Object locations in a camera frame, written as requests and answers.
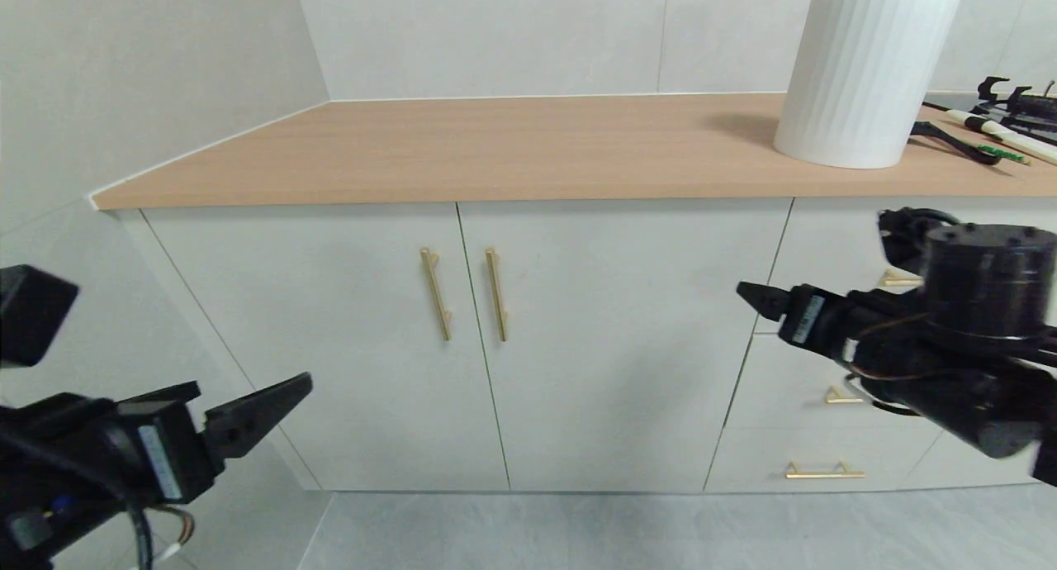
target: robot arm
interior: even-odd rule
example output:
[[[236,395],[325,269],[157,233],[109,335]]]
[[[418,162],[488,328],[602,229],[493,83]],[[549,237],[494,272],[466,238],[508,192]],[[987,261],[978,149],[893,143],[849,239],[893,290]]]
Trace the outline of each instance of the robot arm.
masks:
[[[3,367],[40,362],[77,295],[31,266],[0,270]],[[308,372],[206,411],[198,433],[189,382],[125,401],[59,393],[0,406],[0,568],[44,570],[50,559],[120,513],[132,519],[138,567],[154,555],[144,510],[193,519],[186,504],[212,488],[224,460],[245,456],[312,390]],[[167,551],[159,556],[162,559]]]
[[[886,258],[917,291],[839,296],[742,282],[785,343],[829,356],[874,405],[922,416],[993,458],[1041,442],[1033,476],[1057,485],[1057,329],[1044,318],[1057,236],[962,224],[935,209],[883,212]]]

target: wooden countertop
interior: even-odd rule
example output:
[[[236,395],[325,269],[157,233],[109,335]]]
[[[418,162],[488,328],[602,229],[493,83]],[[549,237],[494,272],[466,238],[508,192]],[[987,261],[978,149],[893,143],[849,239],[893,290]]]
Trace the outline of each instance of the wooden countertop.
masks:
[[[101,209],[549,198],[1057,195],[1057,167],[989,168],[928,141],[846,170],[771,146],[783,95],[335,103],[94,195]],[[923,108],[922,118],[937,121]],[[959,137],[973,133],[947,127]]]

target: white cabinet door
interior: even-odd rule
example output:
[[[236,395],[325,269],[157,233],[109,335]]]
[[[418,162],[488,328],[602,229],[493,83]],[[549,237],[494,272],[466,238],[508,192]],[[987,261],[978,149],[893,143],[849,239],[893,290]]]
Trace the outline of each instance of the white cabinet door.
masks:
[[[1034,483],[1032,467],[1039,446],[1034,444],[1006,459],[989,459],[973,446],[944,433],[903,482],[904,490],[968,488],[1003,483]]]
[[[514,490],[702,490],[789,205],[460,204]]]
[[[322,488],[506,490],[455,205],[146,215],[255,386],[313,373],[282,428]]]
[[[1034,224],[1057,234],[1057,198],[797,198],[771,284],[810,283],[841,295],[878,287],[889,264],[877,212],[903,207],[944,209],[964,222]],[[1057,299],[1051,300],[1049,320],[1057,323]],[[760,318],[756,332],[776,333],[778,323]]]

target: brass bar handle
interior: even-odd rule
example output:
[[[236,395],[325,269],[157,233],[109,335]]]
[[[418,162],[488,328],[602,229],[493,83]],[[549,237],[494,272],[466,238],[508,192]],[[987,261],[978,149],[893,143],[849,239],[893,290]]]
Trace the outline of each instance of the brass bar handle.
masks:
[[[850,405],[853,403],[864,402],[858,397],[845,397],[843,394],[840,393],[840,389],[835,386],[831,386],[830,389],[826,391],[826,394],[822,396],[822,398],[826,401],[827,405]]]
[[[837,465],[840,471],[836,473],[804,473],[796,461],[790,461],[785,467],[785,479],[866,479],[866,473],[852,471],[845,461],[839,461]]]
[[[437,317],[441,319],[441,336],[444,337],[444,341],[451,341],[451,313],[444,307],[441,284],[437,282],[437,263],[441,257],[429,249],[422,249],[420,253],[422,254],[422,264],[426,268],[426,276],[429,277],[429,291],[433,294]]]
[[[506,310],[503,308],[503,293],[499,288],[499,255],[494,249],[484,251],[492,275],[492,301],[496,305],[496,320],[499,323],[499,341],[506,343]]]
[[[885,270],[884,275],[880,276],[880,280],[877,281],[878,288],[920,288],[922,284],[925,284],[925,280],[922,277],[900,275],[892,268]]]

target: floor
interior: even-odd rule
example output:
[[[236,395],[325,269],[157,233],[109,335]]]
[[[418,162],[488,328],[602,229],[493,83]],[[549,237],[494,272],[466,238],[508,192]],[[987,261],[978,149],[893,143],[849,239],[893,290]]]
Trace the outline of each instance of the floor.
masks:
[[[1054,570],[1057,489],[334,496],[300,570]]]

